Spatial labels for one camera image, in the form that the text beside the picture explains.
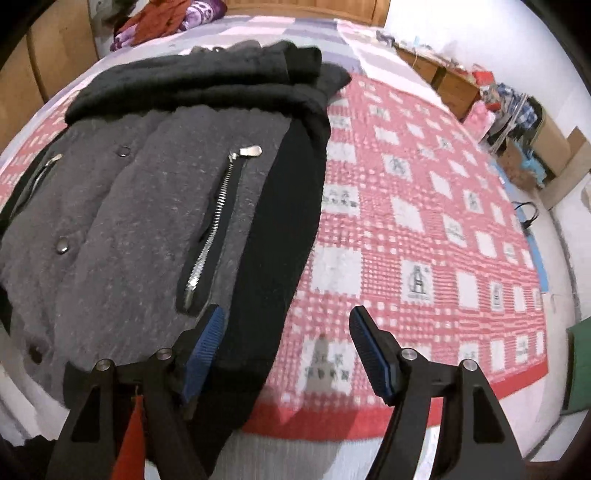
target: zipper pull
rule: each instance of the zipper pull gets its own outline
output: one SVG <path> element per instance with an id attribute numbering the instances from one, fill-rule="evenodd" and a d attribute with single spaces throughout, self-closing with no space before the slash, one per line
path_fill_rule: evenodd
<path id="1" fill-rule="evenodd" d="M 46 167 L 52 166 L 56 161 L 58 161 L 62 157 L 63 157 L 63 155 L 61 153 L 58 153 L 54 157 L 51 157 L 49 160 L 47 160 L 47 163 L 45 164 L 45 166 Z"/>
<path id="2" fill-rule="evenodd" d="M 258 157 L 262 153 L 262 148 L 258 145 L 251 147 L 241 148 L 238 153 L 232 152 L 229 157 L 230 160 L 236 160 L 238 157 Z"/>

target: blue gripper pad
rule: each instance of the blue gripper pad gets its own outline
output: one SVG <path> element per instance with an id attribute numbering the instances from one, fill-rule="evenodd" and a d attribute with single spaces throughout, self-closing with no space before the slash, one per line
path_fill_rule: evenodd
<path id="1" fill-rule="evenodd" d="M 213 357 L 223 338 L 225 329 L 225 314 L 221 307 L 217 307 L 211 316 L 201 319 L 207 322 L 199 340 L 187 360 L 186 374 L 183 385 L 183 400 L 188 403 L 192 398 L 201 393 L 209 368 L 212 366 Z"/>
<path id="2" fill-rule="evenodd" d="M 351 310 L 349 332 L 374 393 L 390 405 L 395 394 L 391 367 L 376 340 L 380 331 L 364 307 Z"/>

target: purple clothing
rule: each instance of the purple clothing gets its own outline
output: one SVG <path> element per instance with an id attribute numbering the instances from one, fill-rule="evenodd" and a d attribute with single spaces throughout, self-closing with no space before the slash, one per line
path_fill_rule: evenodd
<path id="1" fill-rule="evenodd" d="M 187 15 L 179 27 L 179 31 L 189 30 L 205 23 L 213 22 L 222 18 L 228 10 L 226 4 L 221 0 L 193 0 Z"/>
<path id="2" fill-rule="evenodd" d="M 187 8 L 187 13 L 178 31 L 183 32 L 199 25 L 211 23 L 222 18 L 227 10 L 228 8 L 222 0 L 193 0 Z M 116 35 L 110 50 L 115 51 L 131 45 L 135 35 L 135 27 L 136 25 L 132 25 Z"/>

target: bed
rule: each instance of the bed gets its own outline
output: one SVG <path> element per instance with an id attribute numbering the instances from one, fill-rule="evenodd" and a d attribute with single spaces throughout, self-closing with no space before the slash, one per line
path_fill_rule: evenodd
<path id="1" fill-rule="evenodd" d="M 391 410 L 374 396 L 350 341 L 353 306 L 365 305 L 380 328 L 430 360 L 478 361 L 499 398 L 548 370 L 540 280 L 498 170 L 437 93 L 376 42 L 374 27 L 228 16 L 123 48 L 55 95 L 13 139 L 0 156 L 0 202 L 99 72 L 249 38 L 316 45 L 353 80 L 329 107 L 323 213 L 275 364 L 213 478 L 364 478 Z M 39 431 L 56 436 L 66 412 L 14 359 L 0 360 L 36 409 Z M 429 476 L 440 412 L 434 401 L 416 478 Z"/>

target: metal zipper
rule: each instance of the metal zipper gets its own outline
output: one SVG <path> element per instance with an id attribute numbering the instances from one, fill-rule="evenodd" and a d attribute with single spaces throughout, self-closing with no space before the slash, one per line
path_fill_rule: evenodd
<path id="1" fill-rule="evenodd" d="M 226 173 L 222 178 L 222 182 L 217 193 L 215 212 L 213 215 L 210 231 L 207 236 L 207 240 L 203 245 L 203 249 L 201 250 L 201 252 L 199 252 L 199 256 L 197 257 L 197 260 L 193 265 L 193 269 L 191 270 L 189 279 L 187 280 L 187 286 L 184 292 L 184 306 L 186 310 L 188 310 L 191 307 L 191 304 L 193 302 L 193 296 L 195 294 L 195 291 L 197 290 L 197 285 L 199 285 L 199 280 L 201 278 L 203 268 L 205 267 L 205 263 L 207 262 L 209 251 L 212 248 L 213 241 L 215 240 L 217 230 L 220 225 L 220 219 L 222 218 L 224 206 L 226 204 L 226 199 L 228 197 L 228 184 L 230 183 L 230 178 L 232 177 L 232 173 L 234 171 L 234 162 L 241 157 L 258 157 L 259 155 L 261 155 L 261 153 L 262 148 L 258 145 L 253 145 L 251 147 L 241 148 L 238 151 L 238 153 L 232 152 L 228 155 L 228 169 L 226 170 Z"/>
<path id="2" fill-rule="evenodd" d="M 29 188 L 29 191 L 27 192 L 27 196 L 24 198 L 24 200 L 18 202 L 17 205 L 15 206 L 14 211 L 12 212 L 12 214 L 10 216 L 11 220 L 14 217 L 16 217 L 16 215 L 19 214 L 20 211 L 22 211 L 22 209 L 25 208 L 26 205 L 31 201 L 31 199 L 33 198 L 33 194 L 35 193 L 35 191 L 37 190 L 37 188 L 41 184 L 41 181 L 47 176 L 47 173 L 51 170 L 53 165 L 55 165 L 55 163 L 62 157 L 63 157 L 63 155 L 61 153 L 58 153 L 57 155 L 54 155 L 49 160 L 47 160 L 45 165 L 43 165 L 41 170 L 39 170 L 39 172 L 37 173 L 35 180 L 33 180 L 33 183 L 31 184 L 31 187 Z"/>
<path id="3" fill-rule="evenodd" d="M 35 193 L 35 190 L 37 190 L 37 187 L 41 183 L 42 179 L 45 178 L 45 175 L 47 175 L 47 172 L 49 172 L 49 170 L 51 169 L 51 167 L 53 166 L 53 164 L 55 162 L 57 162 L 62 157 L 63 157 L 63 155 L 61 153 L 58 153 L 54 157 L 51 157 L 49 160 L 47 160 L 47 162 L 45 163 L 45 165 L 43 165 L 43 168 L 41 169 L 41 171 L 37 175 L 37 178 L 33 182 L 33 185 L 31 186 L 31 190 L 29 192 L 29 197 L 28 197 L 27 201 L 29 201 L 33 197 L 33 194 Z"/>

